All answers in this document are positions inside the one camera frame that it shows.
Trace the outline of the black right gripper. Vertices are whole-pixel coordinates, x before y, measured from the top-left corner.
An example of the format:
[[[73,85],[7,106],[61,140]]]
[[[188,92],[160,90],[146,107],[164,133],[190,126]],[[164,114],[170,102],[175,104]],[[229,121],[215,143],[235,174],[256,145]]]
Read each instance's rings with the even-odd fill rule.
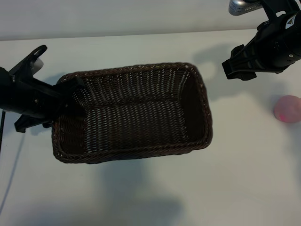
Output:
[[[265,9],[268,21],[246,45],[235,47],[222,63],[228,80],[252,80],[255,72],[281,73],[301,59],[301,10]]]

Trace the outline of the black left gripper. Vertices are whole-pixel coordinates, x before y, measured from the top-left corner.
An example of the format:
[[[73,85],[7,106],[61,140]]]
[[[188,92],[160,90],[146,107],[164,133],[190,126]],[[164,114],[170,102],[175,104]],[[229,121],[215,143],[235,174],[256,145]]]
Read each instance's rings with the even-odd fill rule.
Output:
[[[76,91],[85,88],[81,78],[49,85],[37,79],[22,81],[12,75],[10,82],[10,110],[21,114],[14,123],[17,132],[25,133],[27,128],[40,124],[48,129],[55,116],[80,119],[86,116],[84,108],[73,97]]]

